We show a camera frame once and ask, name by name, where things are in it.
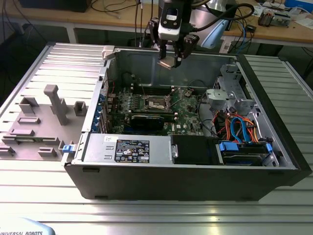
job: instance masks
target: warning label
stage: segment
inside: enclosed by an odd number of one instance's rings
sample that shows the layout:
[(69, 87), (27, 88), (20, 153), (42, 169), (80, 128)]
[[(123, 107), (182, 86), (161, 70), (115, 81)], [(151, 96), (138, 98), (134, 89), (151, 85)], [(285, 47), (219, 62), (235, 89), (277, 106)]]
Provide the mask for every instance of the warning label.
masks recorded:
[(149, 141), (117, 140), (115, 161), (117, 163), (149, 163)]

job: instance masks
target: wooden workbench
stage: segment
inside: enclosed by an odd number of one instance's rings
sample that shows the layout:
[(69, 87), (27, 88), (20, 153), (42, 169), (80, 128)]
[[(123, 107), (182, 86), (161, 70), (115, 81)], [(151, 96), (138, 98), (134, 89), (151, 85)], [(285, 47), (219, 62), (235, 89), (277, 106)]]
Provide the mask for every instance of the wooden workbench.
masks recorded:
[[(25, 23), (22, 15), (13, 5), (13, 0), (7, 0), (7, 14), (12, 22)], [(85, 13), (77, 13), (70, 11), (60, 10), (46, 10), (46, 9), (31, 9), (21, 8), (18, 0), (15, 0), (17, 6), (21, 9), (23, 14), (34, 24), (44, 24), (52, 26), (63, 26), (67, 29), (68, 36), (71, 43), (76, 43), (76, 35), (74, 28), (91, 28), (91, 29), (103, 29), (103, 30), (115, 30), (115, 31), (130, 31), (134, 32), (134, 13), (135, 7), (126, 8), (120, 11), (120, 19), (115, 16), (108, 15), (103, 12), (97, 12), (89, 8)], [(239, 2), (248, 2), (253, 5), (257, 5), (254, 0), (240, 0)], [(110, 3), (116, 3), (115, 0), (105, 0), (106, 5)], [(109, 8), (114, 10), (125, 6), (133, 5), (134, 0), (126, 0), (121, 5), (110, 6)], [(101, 0), (95, 5), (95, 8), (103, 10)], [(153, 16), (157, 16), (158, 5), (154, 5)], [(146, 26), (147, 21), (150, 19), (151, 5), (144, 4), (143, 10), (143, 27)], [(306, 46), (312, 47), (313, 44), (313, 30), (301, 26), (295, 22), (292, 22), (288, 28), (285, 27), (262, 27), (258, 26), (257, 17), (251, 16), (247, 18), (248, 24), (256, 26), (253, 42), (257, 43), (269, 43), (279, 45), (290, 46)], [(140, 25), (140, 10), (138, 11), (137, 27)], [(237, 23), (234, 23), (230, 31), (225, 31), (223, 39), (226, 42), (235, 40), (235, 37), (241, 35), (240, 29), (237, 27)]]

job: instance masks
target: table leg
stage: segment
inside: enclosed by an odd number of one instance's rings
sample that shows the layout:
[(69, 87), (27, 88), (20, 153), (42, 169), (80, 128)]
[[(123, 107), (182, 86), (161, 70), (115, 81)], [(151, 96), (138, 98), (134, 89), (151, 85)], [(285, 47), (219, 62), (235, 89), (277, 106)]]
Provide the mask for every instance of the table leg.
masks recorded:
[(233, 37), (224, 37), (223, 43), (220, 49), (220, 53), (227, 54), (232, 41), (233, 41)]
[(104, 30), (104, 43), (108, 43), (108, 42), (109, 42), (109, 31)]
[(78, 43), (75, 29), (71, 26), (67, 26), (67, 35), (70, 43)]

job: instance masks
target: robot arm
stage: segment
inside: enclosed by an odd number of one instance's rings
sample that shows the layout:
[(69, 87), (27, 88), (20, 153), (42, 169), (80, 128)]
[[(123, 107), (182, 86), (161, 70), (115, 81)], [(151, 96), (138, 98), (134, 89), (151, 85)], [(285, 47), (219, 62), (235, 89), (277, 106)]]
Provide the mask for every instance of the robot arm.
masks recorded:
[[(178, 67), (182, 59), (188, 57), (198, 43), (200, 39), (199, 36), (190, 34), (191, 32), (207, 29), (220, 19), (244, 19), (251, 16), (254, 12), (253, 6), (247, 3), (234, 5), (226, 10), (225, 7), (221, 7), (221, 5), (226, 5), (227, 0), (211, 0), (209, 5), (217, 7), (216, 10), (220, 15), (209, 24), (201, 28), (194, 28), (193, 25), (190, 24), (192, 8), (207, 3), (208, 1), (198, 3), (193, 3), (193, 1), (194, 0), (159, 0), (159, 18), (152, 18), (148, 22), (151, 39), (159, 48), (159, 64), (168, 69)], [(236, 19), (225, 18), (229, 11), (233, 11), (240, 6), (249, 7), (251, 12), (246, 16)], [(174, 58), (166, 56), (167, 45), (172, 45), (175, 52)]]
[[(199, 37), (189, 34), (193, 27), (190, 24), (192, 0), (163, 0), (160, 1), (162, 11), (159, 19), (149, 21), (152, 41), (159, 47), (159, 63), (170, 69), (181, 64), (197, 44)], [(166, 45), (174, 48), (175, 57), (166, 57)]]

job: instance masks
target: metal slotted table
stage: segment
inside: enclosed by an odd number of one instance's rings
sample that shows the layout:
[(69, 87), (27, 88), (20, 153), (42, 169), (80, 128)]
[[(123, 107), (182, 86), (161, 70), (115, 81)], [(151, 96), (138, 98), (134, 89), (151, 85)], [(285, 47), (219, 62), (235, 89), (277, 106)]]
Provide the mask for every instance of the metal slotted table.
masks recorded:
[[(92, 90), (80, 84), (95, 84), (95, 68), (102, 66), (101, 51), (102, 46), (46, 46), (1, 107), (1, 134), (20, 112), (17, 103), (23, 95), (32, 92), (38, 98), (42, 95), (41, 102), (48, 102), (41, 91), (44, 86), (36, 83), (53, 82), (59, 87), (72, 83), (60, 98), (68, 104), (83, 98), (89, 105)], [(312, 167), (312, 91), (288, 62), (277, 57), (246, 58)], [(94, 71), (87, 71), (81, 62), (90, 63)], [(72, 71), (73, 65), (80, 69)], [(52, 67), (62, 79), (50, 76)], [(293, 187), (277, 188), (259, 202), (101, 201), (83, 198), (60, 162), (2, 160), (0, 211), (43, 222), (58, 235), (309, 234), (313, 230), (312, 179), (309, 176)]]

